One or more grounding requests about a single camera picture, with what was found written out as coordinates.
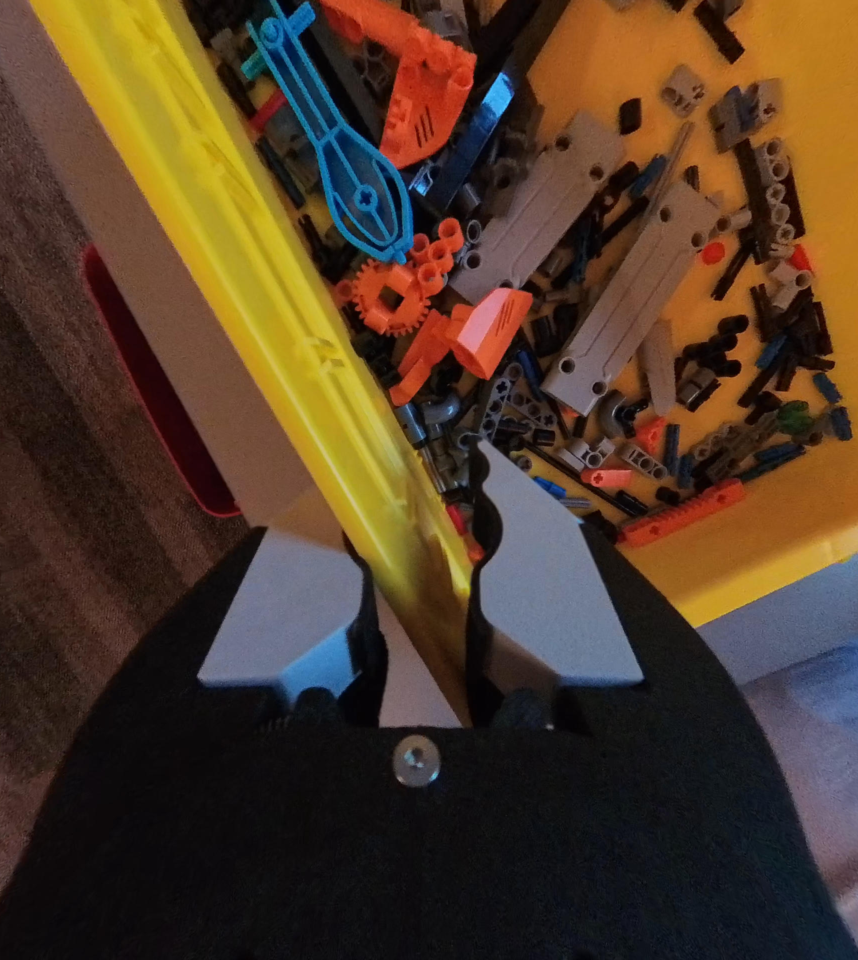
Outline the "pile of small toy parts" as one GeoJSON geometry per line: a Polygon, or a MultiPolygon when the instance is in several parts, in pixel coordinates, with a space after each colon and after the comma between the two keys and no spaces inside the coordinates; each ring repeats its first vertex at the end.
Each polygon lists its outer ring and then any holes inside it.
{"type": "MultiPolygon", "coordinates": [[[[398,60],[380,44],[353,42],[330,24],[323,2],[309,2],[315,22],[300,36],[339,112],[379,151],[398,60]]],[[[455,306],[476,306],[448,288],[483,229],[501,217],[530,174],[534,161],[585,111],[618,133],[623,143],[643,121],[643,101],[616,94],[638,94],[643,82],[668,64],[656,49],[671,38],[668,14],[653,27],[632,20],[615,27],[615,15],[600,2],[503,2],[484,18],[486,2],[385,2],[416,17],[420,24],[477,57],[474,85],[445,145],[420,163],[399,170],[411,200],[413,241],[404,265],[435,263],[444,274],[441,291],[429,299],[427,318],[408,334],[378,334],[369,328],[352,299],[351,282],[376,260],[353,246],[335,226],[315,150],[272,73],[247,78],[243,63],[256,48],[247,22],[259,25],[272,14],[270,2],[192,2],[199,35],[219,57],[218,75],[244,118],[255,130],[253,146],[298,211],[316,193],[341,246],[327,244],[308,215],[298,225],[315,267],[329,284],[354,333],[373,387],[348,366],[348,380],[324,386],[326,373],[303,375],[286,417],[306,426],[318,473],[344,483],[346,503],[375,521],[376,487],[401,479],[392,466],[401,450],[401,433],[433,474],[441,498],[457,524],[454,503],[466,496],[457,477],[475,438],[504,453],[550,451],[550,463],[571,475],[621,512],[627,523],[675,507],[731,478],[747,484],[803,452],[807,435],[830,433],[812,427],[801,440],[755,454],[758,464],[742,463],[753,447],[735,447],[724,430],[679,453],[680,427],[670,422],[675,408],[694,412],[712,397],[723,379],[742,366],[732,357],[747,316],[721,318],[703,342],[675,350],[665,307],[635,354],[588,415],[579,415],[543,391],[543,379],[559,358],[580,320],[589,313],[621,262],[675,183],[685,181],[719,210],[709,241],[699,253],[716,262],[725,253],[722,238],[735,234],[733,258],[711,292],[723,302],[745,263],[771,265],[768,292],[752,287],[758,337],[765,346],[760,373],[739,398],[750,410],[746,427],[775,421],[781,402],[767,391],[790,388],[797,369],[813,373],[828,402],[837,403],[828,372],[831,338],[822,306],[808,289],[810,264],[799,241],[805,226],[795,181],[783,144],[770,139],[751,150],[751,139],[779,113],[782,83],[761,78],[735,84],[717,102],[708,101],[708,84],[693,65],[718,76],[724,58],[737,63],[744,49],[728,24],[741,2],[699,2],[694,18],[717,50],[698,41],[689,60],[652,89],[680,123],[670,150],[638,164],[624,155],[566,234],[518,290],[532,304],[493,376],[482,380],[465,370],[449,349],[445,333],[455,306]],[[474,6],[466,12],[464,6],[474,6]]]]}

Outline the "orange curved toy panel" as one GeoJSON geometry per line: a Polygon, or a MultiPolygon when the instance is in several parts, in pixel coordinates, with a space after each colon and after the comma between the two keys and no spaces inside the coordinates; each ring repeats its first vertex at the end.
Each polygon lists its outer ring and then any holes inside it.
{"type": "Polygon", "coordinates": [[[378,1],[323,1],[329,24],[351,42],[380,44],[398,61],[380,152],[399,170],[450,138],[474,86],[476,54],[378,1]]]}

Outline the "orange toy gear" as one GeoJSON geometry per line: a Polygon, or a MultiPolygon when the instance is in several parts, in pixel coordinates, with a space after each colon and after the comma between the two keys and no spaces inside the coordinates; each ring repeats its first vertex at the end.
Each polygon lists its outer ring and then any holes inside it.
{"type": "Polygon", "coordinates": [[[352,300],[370,329],[400,336],[416,330],[427,318],[429,300],[442,291],[444,278],[435,263],[412,267],[371,260],[351,282],[352,300]]]}

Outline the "blue toy tool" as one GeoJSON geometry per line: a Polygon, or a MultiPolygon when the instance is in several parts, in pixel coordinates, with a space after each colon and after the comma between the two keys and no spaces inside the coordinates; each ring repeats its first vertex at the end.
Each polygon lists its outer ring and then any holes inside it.
{"type": "Polygon", "coordinates": [[[315,151],[323,193],[340,234],[369,257],[405,264],[414,241],[411,199],[399,170],[340,113],[301,35],[316,21],[302,2],[293,12],[246,22],[256,51],[243,63],[250,80],[270,72],[315,151]]]}

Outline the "orange toy wedge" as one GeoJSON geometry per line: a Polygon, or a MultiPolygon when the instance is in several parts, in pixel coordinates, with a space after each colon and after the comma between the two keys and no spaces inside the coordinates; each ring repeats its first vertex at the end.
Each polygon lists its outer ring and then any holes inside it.
{"type": "Polygon", "coordinates": [[[444,340],[459,365],[488,380],[498,367],[533,303],[528,291],[500,287],[476,305],[452,309],[444,340]]]}

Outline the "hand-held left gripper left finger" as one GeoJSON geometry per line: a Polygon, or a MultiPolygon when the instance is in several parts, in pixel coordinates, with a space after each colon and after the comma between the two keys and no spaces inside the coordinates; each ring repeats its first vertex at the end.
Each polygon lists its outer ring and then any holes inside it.
{"type": "Polygon", "coordinates": [[[307,492],[267,525],[197,678],[267,691],[278,715],[326,690],[349,723],[377,724],[387,675],[373,572],[307,492]]]}

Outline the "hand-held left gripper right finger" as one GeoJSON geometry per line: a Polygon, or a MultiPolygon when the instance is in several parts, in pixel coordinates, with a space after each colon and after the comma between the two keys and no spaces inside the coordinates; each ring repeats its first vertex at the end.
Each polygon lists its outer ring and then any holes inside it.
{"type": "Polygon", "coordinates": [[[473,725],[489,725],[518,690],[553,705],[561,690],[640,685],[586,526],[489,441],[471,443],[468,465],[472,535],[483,549],[464,647],[473,725]]]}

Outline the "yellow plastic bin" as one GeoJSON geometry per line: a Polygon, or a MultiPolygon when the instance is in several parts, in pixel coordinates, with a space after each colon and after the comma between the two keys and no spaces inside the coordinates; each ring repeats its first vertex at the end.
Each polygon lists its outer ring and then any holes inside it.
{"type": "MultiPolygon", "coordinates": [[[[641,93],[643,121],[627,137],[638,164],[669,147],[681,125],[653,88],[689,61],[697,42],[717,50],[692,14],[644,5],[625,14],[604,2],[614,26],[654,27],[641,93]]],[[[469,717],[466,631],[471,574],[481,555],[447,511],[423,456],[401,433],[390,465],[402,478],[376,486],[375,520],[343,498],[345,483],[319,474],[306,426],[288,419],[303,376],[323,386],[349,380],[352,364],[373,378],[352,345],[347,317],[313,262],[246,118],[217,78],[182,2],[32,2],[57,52],[99,118],[172,245],[188,267],[261,394],[352,546],[372,569],[443,694],[469,717]]],[[[693,625],[701,626],[858,554],[858,2],[747,2],[735,17],[744,53],[722,57],[718,76],[697,64],[710,107],[732,86],[778,79],[782,106],[750,139],[777,139],[789,160],[815,268],[808,289],[831,341],[829,378],[841,391],[843,438],[820,440],[787,465],[749,480],[746,498],[694,526],[623,554],[693,625]]],[[[691,338],[709,331],[727,303],[711,299],[712,272],[697,257],[662,318],[691,338]]]]}

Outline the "grey long toy panel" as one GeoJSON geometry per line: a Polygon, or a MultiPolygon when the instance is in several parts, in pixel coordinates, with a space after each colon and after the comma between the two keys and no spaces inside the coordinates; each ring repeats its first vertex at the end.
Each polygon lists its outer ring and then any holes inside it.
{"type": "Polygon", "coordinates": [[[614,128],[578,111],[532,163],[507,213],[485,226],[448,288],[476,305],[497,288],[523,287],[624,156],[614,128]]]}
{"type": "Polygon", "coordinates": [[[717,206],[686,181],[656,205],[594,306],[563,345],[542,390],[587,416],[610,390],[711,239],[717,206]]]}

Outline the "orange toothed toy rack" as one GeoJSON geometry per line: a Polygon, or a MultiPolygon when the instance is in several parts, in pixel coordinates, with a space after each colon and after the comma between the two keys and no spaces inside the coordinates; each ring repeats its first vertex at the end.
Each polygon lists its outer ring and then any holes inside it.
{"type": "Polygon", "coordinates": [[[740,480],[727,479],[675,507],[624,524],[617,534],[616,543],[630,548],[655,544],[730,509],[742,502],[746,494],[746,486],[740,480]]]}

